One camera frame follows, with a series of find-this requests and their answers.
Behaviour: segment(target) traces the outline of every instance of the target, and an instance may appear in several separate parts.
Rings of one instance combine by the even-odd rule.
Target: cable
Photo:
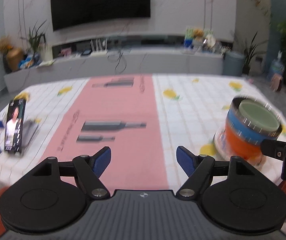
[[[26,32],[26,24],[25,24],[25,12],[24,12],[24,0],[23,0],[23,23],[24,23],[24,31],[25,31],[25,38],[27,39],[27,32]]]
[[[204,0],[204,22],[203,22],[203,30],[205,30],[206,24],[206,0]]]
[[[212,30],[212,24],[213,24],[213,3],[214,3],[214,0],[211,0],[211,28],[210,30]]]
[[[23,39],[22,39],[21,16],[20,16],[20,0],[19,0],[19,24],[20,24],[20,34],[21,34],[22,48],[24,48],[24,45],[23,45]]]
[[[141,72],[141,67],[142,67],[142,63],[143,63],[143,61],[144,61],[144,59],[145,59],[146,56],[147,56],[147,53],[144,54],[144,57],[143,57],[143,59],[142,59],[140,65],[139,65],[139,73],[140,73],[140,74],[142,73],[142,72]]]
[[[118,57],[118,59],[117,59],[116,61],[111,61],[111,60],[109,60],[109,57],[110,57],[111,55],[107,56],[107,60],[108,60],[109,62],[112,62],[112,63],[116,63],[116,62],[117,62],[117,65],[116,65],[116,67],[115,67],[115,69],[114,69],[114,72],[115,72],[116,75],[122,74],[122,73],[125,71],[126,67],[127,67],[126,59],[125,59],[124,57],[122,57],[122,56],[123,56],[123,52],[120,51],[119,53],[120,53],[120,55],[119,55],[119,57]],[[124,69],[123,69],[122,71],[117,72],[116,69],[117,69],[117,67],[118,67],[119,64],[120,64],[121,59],[123,59],[123,62],[124,62],[125,67],[124,67]]]

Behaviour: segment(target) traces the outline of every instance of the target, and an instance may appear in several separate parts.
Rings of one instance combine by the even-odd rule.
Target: stacked bowls
[[[280,115],[267,103],[248,96],[235,97],[225,123],[226,140],[235,154],[245,160],[262,155],[264,139],[276,140],[282,132]]]

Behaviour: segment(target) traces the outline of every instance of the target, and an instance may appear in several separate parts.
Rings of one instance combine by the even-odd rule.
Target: television
[[[150,0],[51,0],[53,30],[120,18],[149,18]]]

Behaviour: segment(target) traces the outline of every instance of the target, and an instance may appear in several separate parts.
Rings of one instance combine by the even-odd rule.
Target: yellow lemon print
[[[284,135],[286,137],[286,126],[282,124],[282,135]]]
[[[62,94],[66,94],[67,92],[71,91],[72,90],[72,87],[64,87],[62,89],[59,90],[58,92],[58,96],[62,95]]]
[[[213,143],[205,144],[199,149],[200,154],[206,154],[209,156],[214,156],[216,154],[216,149]]]
[[[41,118],[35,118],[34,121],[35,121],[36,123],[40,123],[40,122],[42,121],[42,119],[41,119]]]
[[[30,101],[30,93],[21,92],[14,98],[14,100],[17,100],[17,99],[25,99],[28,102]]]
[[[228,85],[236,92],[240,92],[243,88],[243,85],[239,82],[231,81]]]
[[[225,105],[222,107],[222,110],[229,110],[230,109],[230,105]]]
[[[163,96],[165,96],[166,98],[169,98],[171,100],[179,100],[180,99],[180,96],[178,96],[173,89],[164,90]]]

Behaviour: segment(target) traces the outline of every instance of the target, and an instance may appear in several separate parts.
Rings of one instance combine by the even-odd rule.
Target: flower pot
[[[9,64],[7,63],[7,60],[6,60],[6,55],[7,55],[7,53],[4,53],[2,56],[3,67],[5,70],[5,73],[10,74],[12,72],[12,70],[9,68]]]
[[[6,55],[7,63],[12,71],[19,70],[19,63],[23,58],[24,51],[21,48],[11,49]]]
[[[251,70],[250,66],[243,66],[242,73],[248,75],[250,70]]]
[[[39,65],[40,64],[40,59],[41,56],[40,54],[37,52],[33,53],[33,57],[32,57],[33,61],[34,61],[34,65]]]

